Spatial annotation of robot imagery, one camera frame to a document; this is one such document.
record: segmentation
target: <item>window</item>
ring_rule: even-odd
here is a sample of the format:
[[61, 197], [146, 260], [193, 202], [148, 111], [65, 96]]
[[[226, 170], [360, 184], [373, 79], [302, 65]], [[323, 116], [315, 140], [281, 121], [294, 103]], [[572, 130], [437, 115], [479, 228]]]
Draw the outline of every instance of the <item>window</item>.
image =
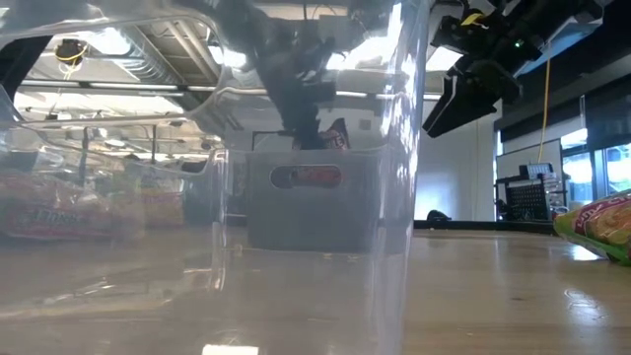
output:
[[631, 144], [607, 148], [607, 194], [631, 188]]
[[588, 144], [588, 130], [582, 128], [570, 134], [561, 137], [561, 146], [563, 150], [580, 147]]
[[563, 158], [563, 173], [569, 176], [567, 188], [570, 204], [572, 202], [591, 203], [594, 199], [594, 193], [590, 153]]

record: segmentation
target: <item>transparent plastic wall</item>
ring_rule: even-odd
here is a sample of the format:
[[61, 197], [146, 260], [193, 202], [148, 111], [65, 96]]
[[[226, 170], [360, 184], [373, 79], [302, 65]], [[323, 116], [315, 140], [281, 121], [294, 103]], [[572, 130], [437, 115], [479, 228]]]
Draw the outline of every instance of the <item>transparent plastic wall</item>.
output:
[[[229, 111], [240, 123], [221, 132], [225, 148], [209, 151], [199, 173], [51, 138], [151, 129], [142, 117], [27, 122], [3, 94], [0, 353], [401, 353], [429, 2], [373, 2], [385, 30], [330, 62], [337, 98], [319, 107], [321, 137], [344, 117], [345, 149], [301, 150], [291, 137], [259, 134], [280, 129], [281, 115], [242, 95], [264, 88], [228, 63], [215, 94], [181, 117], [205, 129]], [[222, 1], [99, 3], [14, 2], [0, 34], [168, 16], [221, 33], [211, 10]], [[310, 2], [309, 16], [320, 7], [331, 6]], [[365, 60], [383, 69], [362, 69]], [[353, 93], [378, 90], [342, 92], [353, 83]], [[263, 119], [277, 127], [261, 129]]]

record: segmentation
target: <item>green chip bag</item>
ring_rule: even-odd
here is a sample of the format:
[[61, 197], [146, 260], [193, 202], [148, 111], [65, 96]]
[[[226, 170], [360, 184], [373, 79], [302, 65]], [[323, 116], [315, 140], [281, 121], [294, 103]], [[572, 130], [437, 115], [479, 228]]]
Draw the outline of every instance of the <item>green chip bag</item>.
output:
[[631, 265], [631, 190], [557, 217], [554, 229], [573, 244]]

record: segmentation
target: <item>glass door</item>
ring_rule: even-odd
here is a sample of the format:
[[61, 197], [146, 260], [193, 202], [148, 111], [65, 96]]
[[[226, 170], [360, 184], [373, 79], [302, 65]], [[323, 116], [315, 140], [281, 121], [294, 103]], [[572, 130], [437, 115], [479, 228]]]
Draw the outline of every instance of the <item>glass door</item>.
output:
[[631, 189], [631, 144], [605, 150], [607, 194]]
[[570, 209], [594, 200], [594, 180], [590, 153], [563, 158], [563, 173], [567, 174], [568, 204]]

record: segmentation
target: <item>robotic arm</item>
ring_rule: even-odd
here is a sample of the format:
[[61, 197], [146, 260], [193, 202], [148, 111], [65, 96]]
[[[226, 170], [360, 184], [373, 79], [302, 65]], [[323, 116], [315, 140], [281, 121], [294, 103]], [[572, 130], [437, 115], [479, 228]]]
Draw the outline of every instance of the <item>robotic arm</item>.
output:
[[[522, 88], [515, 77], [551, 49], [547, 44], [560, 29], [570, 21], [587, 24], [603, 15], [603, 0], [487, 0], [495, 7], [488, 15], [471, 8], [468, 0], [459, 1], [462, 16], [444, 17], [432, 41], [463, 54], [447, 72], [445, 93], [423, 125], [432, 137], [495, 112], [500, 99], [516, 102]], [[387, 3], [352, 1], [349, 16], [378, 27]], [[296, 30], [271, 19], [248, 0], [219, 0], [213, 13], [227, 46], [245, 53], [253, 64], [286, 133], [302, 149], [323, 149], [316, 104], [335, 97], [335, 84], [321, 81], [334, 39], [319, 38], [307, 20]], [[307, 73], [315, 74], [305, 79]]]
[[515, 77], [544, 50], [554, 51], [550, 40], [568, 22], [589, 24], [603, 15], [597, 0], [489, 0], [495, 6], [489, 15], [459, 1], [462, 17], [444, 17], [432, 40], [462, 58], [447, 72], [444, 94], [423, 124], [431, 137], [495, 112], [500, 99], [515, 103], [522, 96]]

